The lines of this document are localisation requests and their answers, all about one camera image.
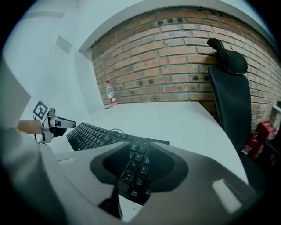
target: ergonomic keyboard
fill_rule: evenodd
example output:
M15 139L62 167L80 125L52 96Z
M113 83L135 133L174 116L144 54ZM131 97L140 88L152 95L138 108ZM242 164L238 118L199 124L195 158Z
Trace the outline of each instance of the ergonomic keyboard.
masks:
M141 138L109 131L87 123L81 123L66 135L74 151L93 149L117 142L130 142L130 160L119 177L117 186L123 197L143 205L150 196L149 182L151 164L148 144L159 142L169 145L169 141Z

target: chair headrest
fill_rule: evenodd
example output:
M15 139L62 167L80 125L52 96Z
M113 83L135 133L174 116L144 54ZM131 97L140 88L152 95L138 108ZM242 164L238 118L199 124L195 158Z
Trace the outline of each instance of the chair headrest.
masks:
M221 69L235 75L242 75L247 71L248 64L242 54L225 49L221 40L216 38L210 38L207 44L217 50L216 61Z

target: brick wall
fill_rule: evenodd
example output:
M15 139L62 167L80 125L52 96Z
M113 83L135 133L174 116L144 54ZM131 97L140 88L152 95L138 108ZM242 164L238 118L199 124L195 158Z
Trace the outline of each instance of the brick wall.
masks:
M92 46L94 72L105 105L105 82L118 103L198 101L217 117L208 66L207 39L242 53L251 87L252 129L269 120L281 99L280 61L254 29L221 12L175 7L139 15L110 30Z

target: red fire extinguisher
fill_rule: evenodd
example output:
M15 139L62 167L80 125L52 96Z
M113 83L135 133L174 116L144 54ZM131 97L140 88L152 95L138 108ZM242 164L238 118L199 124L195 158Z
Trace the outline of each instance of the red fire extinguisher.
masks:
M246 155L249 154L249 152L255 148L255 146L258 143L258 135L259 133L255 132L251 135L250 140L248 143L245 145L245 147L242 149L242 152L245 153Z

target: plastic water bottle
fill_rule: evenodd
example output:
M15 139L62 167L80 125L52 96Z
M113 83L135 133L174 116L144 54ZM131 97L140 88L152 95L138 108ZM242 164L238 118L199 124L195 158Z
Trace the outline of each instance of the plastic water bottle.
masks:
M105 86L106 94L107 94L108 101L109 101L110 105L111 106L117 105L117 100L116 100L116 97L115 97L115 93L113 91L112 86L109 83L109 80L105 82L105 85L106 85Z

